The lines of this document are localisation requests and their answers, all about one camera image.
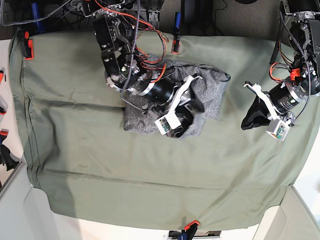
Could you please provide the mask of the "grey heathered T-shirt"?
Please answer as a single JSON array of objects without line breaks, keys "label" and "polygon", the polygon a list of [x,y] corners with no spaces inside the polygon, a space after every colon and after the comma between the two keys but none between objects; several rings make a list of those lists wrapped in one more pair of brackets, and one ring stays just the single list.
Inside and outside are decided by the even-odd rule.
[{"label": "grey heathered T-shirt", "polygon": [[[194,75],[196,73],[199,73],[202,77],[191,83],[191,87],[194,90],[196,97],[198,97],[203,104],[204,113],[197,113],[195,115],[193,123],[188,127],[185,133],[181,135],[174,133],[168,134],[170,138],[176,139],[199,136],[206,120],[218,119],[221,103],[231,77],[217,67],[207,64],[165,59],[157,66],[162,67],[164,64],[166,64],[167,69],[174,69],[171,75],[174,79],[178,80],[186,75]],[[123,115],[123,129],[127,132],[150,135],[159,131],[155,125],[155,119],[152,116],[143,114],[133,106],[126,105]]]}]

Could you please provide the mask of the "orange blue clamp bottom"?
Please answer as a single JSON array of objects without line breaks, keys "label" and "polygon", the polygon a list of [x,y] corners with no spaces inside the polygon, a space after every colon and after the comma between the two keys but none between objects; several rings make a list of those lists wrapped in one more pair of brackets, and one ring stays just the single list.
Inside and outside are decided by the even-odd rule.
[{"label": "orange blue clamp bottom", "polygon": [[198,226],[200,225],[200,222],[197,220],[194,220],[187,224],[183,230],[181,231],[181,234],[178,236],[178,240],[192,240],[195,236]]}]

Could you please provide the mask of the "green table cloth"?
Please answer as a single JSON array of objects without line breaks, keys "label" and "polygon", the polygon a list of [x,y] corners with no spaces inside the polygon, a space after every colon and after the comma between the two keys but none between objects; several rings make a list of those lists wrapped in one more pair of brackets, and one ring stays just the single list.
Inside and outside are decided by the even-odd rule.
[{"label": "green table cloth", "polygon": [[284,141],[265,128],[242,130],[254,100],[245,81],[274,87],[274,42],[236,36],[184,36],[168,58],[217,67],[230,75],[218,120],[199,136],[172,139],[123,128],[119,93],[105,83],[91,31],[32,38],[25,60],[9,45],[9,80],[31,184],[57,214],[100,223],[176,230],[197,220],[204,230],[258,224],[279,205],[312,150],[320,99],[299,104]]}]

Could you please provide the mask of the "aluminium frame bracket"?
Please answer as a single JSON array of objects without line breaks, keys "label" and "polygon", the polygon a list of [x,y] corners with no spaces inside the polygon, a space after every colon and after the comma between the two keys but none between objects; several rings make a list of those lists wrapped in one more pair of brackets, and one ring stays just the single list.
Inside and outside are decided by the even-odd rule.
[{"label": "aluminium frame bracket", "polygon": [[147,17],[148,17],[148,22],[151,23],[152,25],[158,25],[159,24],[159,18],[160,18],[160,10],[152,10],[149,9],[147,11]]}]

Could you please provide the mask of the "orange black clamp top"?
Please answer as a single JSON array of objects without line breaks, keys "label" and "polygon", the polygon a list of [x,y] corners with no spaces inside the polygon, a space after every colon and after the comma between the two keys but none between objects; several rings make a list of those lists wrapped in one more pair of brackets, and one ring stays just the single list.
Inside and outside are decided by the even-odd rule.
[{"label": "orange black clamp top", "polygon": [[173,42],[172,42],[172,48],[171,48],[171,53],[172,54],[178,54],[179,53],[180,40],[181,40],[181,36],[180,35],[175,35],[174,36]]}]

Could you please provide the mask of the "orange black clamp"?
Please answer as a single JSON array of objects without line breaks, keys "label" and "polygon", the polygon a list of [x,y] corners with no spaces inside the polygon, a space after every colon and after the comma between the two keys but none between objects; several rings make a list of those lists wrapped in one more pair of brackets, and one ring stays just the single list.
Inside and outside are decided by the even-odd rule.
[{"label": "orange black clamp", "polygon": [[34,59],[33,41],[28,31],[19,31],[17,33],[18,42],[20,44],[22,54],[26,60]]},{"label": "orange black clamp", "polygon": [[172,48],[171,48],[171,53],[172,54],[178,54],[179,53],[180,40],[181,40],[181,36],[180,35],[175,35],[174,36],[173,42],[172,42]]}]

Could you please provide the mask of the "orange black clamp left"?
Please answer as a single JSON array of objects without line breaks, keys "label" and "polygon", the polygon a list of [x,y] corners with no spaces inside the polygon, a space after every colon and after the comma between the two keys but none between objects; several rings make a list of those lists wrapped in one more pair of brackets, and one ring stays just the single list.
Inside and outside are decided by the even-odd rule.
[{"label": "orange black clamp left", "polygon": [[26,60],[34,59],[33,41],[28,31],[19,31],[17,33],[18,42],[20,44],[22,54]]}]

